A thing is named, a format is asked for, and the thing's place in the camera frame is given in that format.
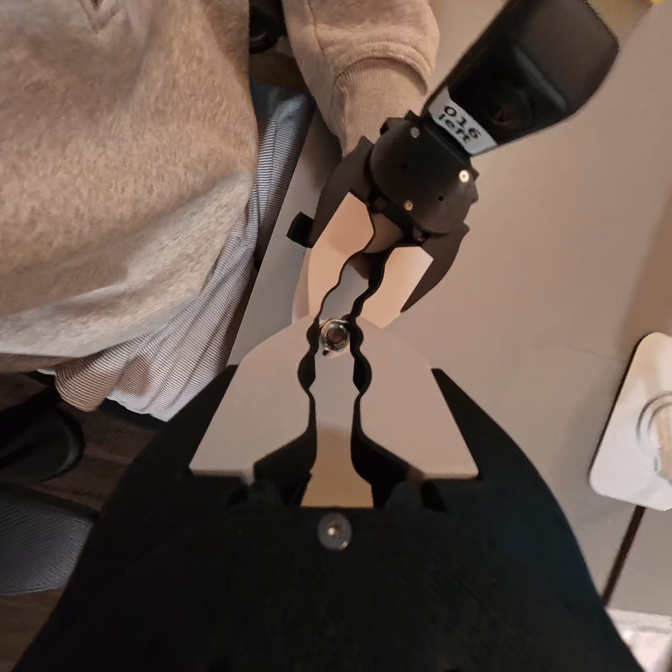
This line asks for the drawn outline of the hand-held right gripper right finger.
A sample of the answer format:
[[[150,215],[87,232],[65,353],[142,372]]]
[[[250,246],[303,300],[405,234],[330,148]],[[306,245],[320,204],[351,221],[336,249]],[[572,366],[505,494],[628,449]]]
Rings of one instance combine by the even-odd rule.
[[[352,342],[351,457],[367,481],[470,480],[475,460],[432,367],[408,343],[358,317]]]

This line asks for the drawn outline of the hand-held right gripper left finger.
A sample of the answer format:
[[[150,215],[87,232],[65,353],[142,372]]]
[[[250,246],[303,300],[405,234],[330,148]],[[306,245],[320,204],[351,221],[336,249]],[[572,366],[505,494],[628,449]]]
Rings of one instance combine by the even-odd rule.
[[[304,317],[250,351],[237,366],[189,468],[195,475],[288,486],[315,463],[315,350]]]

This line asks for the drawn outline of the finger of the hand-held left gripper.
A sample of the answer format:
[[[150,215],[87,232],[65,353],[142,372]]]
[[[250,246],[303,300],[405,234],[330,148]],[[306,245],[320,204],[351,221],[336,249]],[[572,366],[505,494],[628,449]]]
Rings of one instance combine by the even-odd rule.
[[[433,257],[419,246],[399,246],[385,251],[372,273],[372,293],[364,299],[358,318],[383,329],[401,314],[411,294],[432,265]]]
[[[336,292],[349,262],[374,237],[368,207],[355,195],[344,196],[311,249],[302,258],[292,301],[292,327],[303,332],[319,323],[324,305]]]

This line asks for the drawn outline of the steel hex nut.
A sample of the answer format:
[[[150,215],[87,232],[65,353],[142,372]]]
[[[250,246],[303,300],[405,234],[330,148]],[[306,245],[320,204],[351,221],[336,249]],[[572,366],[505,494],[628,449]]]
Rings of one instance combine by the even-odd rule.
[[[343,319],[343,318],[339,318],[339,320],[343,320],[343,321],[348,323],[348,321]],[[319,324],[319,326],[320,326],[320,332],[319,332],[319,351],[320,351],[320,354],[323,357],[333,358],[333,357],[337,357],[337,356],[340,356],[342,354],[348,353],[349,352],[349,346],[350,346],[350,326],[349,326],[349,324],[348,324],[348,326],[349,326],[349,344],[343,351],[336,352],[336,351],[326,350],[322,347],[322,344],[321,344],[321,326],[325,321],[328,321],[328,320],[322,320],[321,319],[320,324]]]

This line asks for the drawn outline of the person's left forearm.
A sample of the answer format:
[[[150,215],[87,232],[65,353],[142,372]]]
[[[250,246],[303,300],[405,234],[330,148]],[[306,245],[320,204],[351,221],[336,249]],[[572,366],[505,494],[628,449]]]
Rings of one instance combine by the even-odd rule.
[[[439,28],[428,1],[282,1],[307,88],[342,154],[429,93]]]

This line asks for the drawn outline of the grey desk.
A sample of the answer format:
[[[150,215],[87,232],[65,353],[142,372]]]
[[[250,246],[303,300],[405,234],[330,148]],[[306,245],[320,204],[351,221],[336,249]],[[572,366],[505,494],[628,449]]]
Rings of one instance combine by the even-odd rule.
[[[475,165],[456,263],[390,330],[525,451],[604,594],[635,508],[590,464],[636,343],[671,332],[671,2],[572,120]]]

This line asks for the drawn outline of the striped shirt hem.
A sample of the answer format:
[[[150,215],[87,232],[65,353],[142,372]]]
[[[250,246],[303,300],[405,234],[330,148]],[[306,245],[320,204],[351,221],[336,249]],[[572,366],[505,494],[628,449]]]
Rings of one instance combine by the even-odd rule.
[[[212,262],[202,289],[162,327],[60,366],[55,388],[74,408],[89,412],[111,400],[166,421],[228,364],[315,112],[308,93],[250,84],[259,150],[247,204],[229,214],[221,198],[208,196],[188,211],[189,243],[197,216],[214,225],[196,251],[198,261]]]

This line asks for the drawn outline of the white monitor stand base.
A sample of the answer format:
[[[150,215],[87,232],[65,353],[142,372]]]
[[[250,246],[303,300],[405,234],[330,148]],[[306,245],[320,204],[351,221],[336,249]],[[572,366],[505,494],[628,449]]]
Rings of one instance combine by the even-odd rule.
[[[634,349],[589,473],[597,494],[671,510],[671,336]]]

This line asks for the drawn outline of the person's grey sweatshirt torso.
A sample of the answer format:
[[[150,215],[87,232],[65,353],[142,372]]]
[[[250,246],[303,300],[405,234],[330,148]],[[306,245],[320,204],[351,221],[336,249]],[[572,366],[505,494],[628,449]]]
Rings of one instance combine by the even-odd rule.
[[[1,373],[162,327],[256,170],[251,8],[1,2]]]

